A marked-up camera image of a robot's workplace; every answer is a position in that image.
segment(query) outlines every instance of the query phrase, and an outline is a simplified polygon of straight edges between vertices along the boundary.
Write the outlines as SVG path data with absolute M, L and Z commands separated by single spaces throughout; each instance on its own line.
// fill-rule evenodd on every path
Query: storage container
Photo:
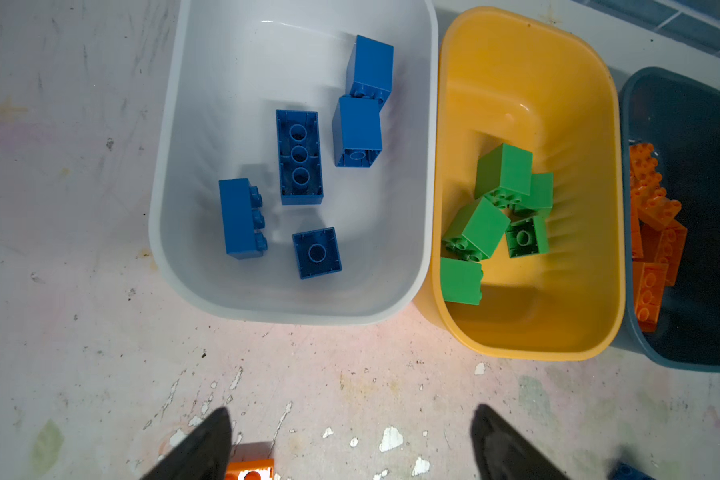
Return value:
M 624 313 L 619 112 L 608 68 L 586 43 L 496 8 L 459 15 L 441 50 L 432 262 L 416 304 L 490 356 L 583 360 Z M 443 302 L 442 233 L 471 202 L 478 159 L 506 142 L 554 173 L 550 252 L 482 262 L 479 306 Z
M 331 120 L 355 35 L 394 46 L 384 150 L 336 168 Z M 214 315 L 267 322 L 384 320 L 422 284 L 432 250 L 438 26 L 429 0 L 183 0 L 150 210 L 166 281 Z M 322 205 L 282 206 L 275 110 L 318 112 Z M 269 249 L 224 252 L 218 180 L 249 178 Z M 292 235 L 336 228 L 339 273 L 300 280 Z
M 688 229 L 674 286 L 664 289 L 659 324 L 643 334 L 632 293 L 630 225 L 625 224 L 626 310 L 614 346 L 674 369 L 720 372 L 720 91 L 662 68 L 644 68 L 620 94 L 624 211 L 630 153 L 651 143 L 667 196 L 682 203 Z

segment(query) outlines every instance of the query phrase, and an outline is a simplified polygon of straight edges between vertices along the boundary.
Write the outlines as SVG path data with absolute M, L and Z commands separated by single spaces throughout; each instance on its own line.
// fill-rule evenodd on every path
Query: white table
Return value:
M 495 4 L 582 37 L 618 88 L 648 65 L 720 88 L 719 59 L 585 6 Z M 206 403 L 228 403 L 237 458 L 277 435 L 283 480 L 406 478 L 418 457 L 423 478 L 476 478 L 480 402 L 574 479 L 623 456 L 659 480 L 720 478 L 720 375 L 614 349 L 484 358 L 413 306 L 370 327 L 278 326 L 173 293 L 146 220 L 178 5 L 0 2 L 0 478 L 139 477 Z M 439 0 L 441 32 L 474 5 Z M 388 426 L 404 443 L 382 453 Z

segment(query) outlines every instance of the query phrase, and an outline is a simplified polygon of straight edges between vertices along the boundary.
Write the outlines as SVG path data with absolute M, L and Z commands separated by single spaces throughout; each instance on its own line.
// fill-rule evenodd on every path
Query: dark teal bin rim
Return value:
M 691 78 L 685 77 L 681 74 L 670 72 L 659 67 L 647 67 L 635 72 L 624 84 L 619 92 L 619 108 L 620 108 L 620 122 L 621 122 L 621 164 L 622 164 L 622 181 L 624 184 L 624 262 L 625 262 L 625 277 L 626 277 L 626 305 L 624 308 L 624 319 L 621 323 L 621 330 L 626 330 L 631 340 L 637 345 L 637 348 L 642 351 L 645 356 L 651 359 L 654 363 L 661 366 L 665 366 L 671 369 L 677 370 L 692 370 L 694 372 L 713 372 L 720 373 L 720 366 L 716 365 L 703 365 L 697 363 L 688 362 L 676 362 L 669 360 L 657 351 L 653 349 L 648 340 L 643 335 L 640 326 L 637 323 L 637 316 L 635 314 L 635 301 L 632 293 L 632 229 L 630 223 L 630 140 L 629 140 L 629 102 L 625 102 L 625 99 L 632 97 L 632 91 L 641 79 L 645 77 L 663 77 L 673 82 L 690 85 L 694 88 L 698 88 L 701 91 L 705 91 L 709 94 L 713 94 L 720 98 L 720 91 L 716 88 L 712 88 L 709 85 L 705 85 Z

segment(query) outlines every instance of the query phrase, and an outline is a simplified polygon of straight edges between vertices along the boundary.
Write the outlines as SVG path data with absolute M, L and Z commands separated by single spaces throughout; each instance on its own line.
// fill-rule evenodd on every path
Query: blue square block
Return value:
M 238 260 L 263 255 L 266 238 L 258 231 L 264 228 L 259 188 L 251 187 L 247 178 L 219 180 L 219 193 L 227 255 Z
M 317 112 L 277 110 L 275 117 L 282 204 L 321 204 L 322 166 Z
M 336 229 L 332 226 L 293 235 L 296 248 L 298 275 L 304 280 L 313 276 L 342 271 L 342 259 L 338 255 Z
M 392 92 L 393 59 L 393 46 L 358 35 L 347 65 L 346 94 L 372 98 L 382 110 Z
M 625 463 L 620 463 L 614 471 L 614 474 L 610 477 L 610 480 L 654 480 L 654 478 L 649 477 Z
M 332 126 L 336 167 L 373 165 L 382 152 L 382 121 L 375 100 L 344 95 L 338 100 Z

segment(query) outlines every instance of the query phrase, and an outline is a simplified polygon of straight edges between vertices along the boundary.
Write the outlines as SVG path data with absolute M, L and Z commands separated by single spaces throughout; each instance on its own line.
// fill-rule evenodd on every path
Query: green square block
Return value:
M 440 288 L 446 302 L 480 305 L 483 293 L 480 292 L 480 281 L 483 279 L 483 268 L 474 262 L 440 259 Z
M 507 228 L 509 257 L 548 254 L 547 224 L 542 216 L 534 215 L 514 222 Z
M 554 174 L 536 174 L 530 177 L 530 195 L 521 195 L 520 202 L 514 205 L 518 216 L 533 215 L 547 218 L 552 211 L 552 184 Z
M 504 212 L 481 197 L 456 214 L 443 243 L 462 260 L 486 260 L 496 251 L 509 222 Z
M 522 148 L 501 144 L 478 160 L 474 197 L 486 197 L 499 208 L 530 195 L 530 168 L 534 156 Z

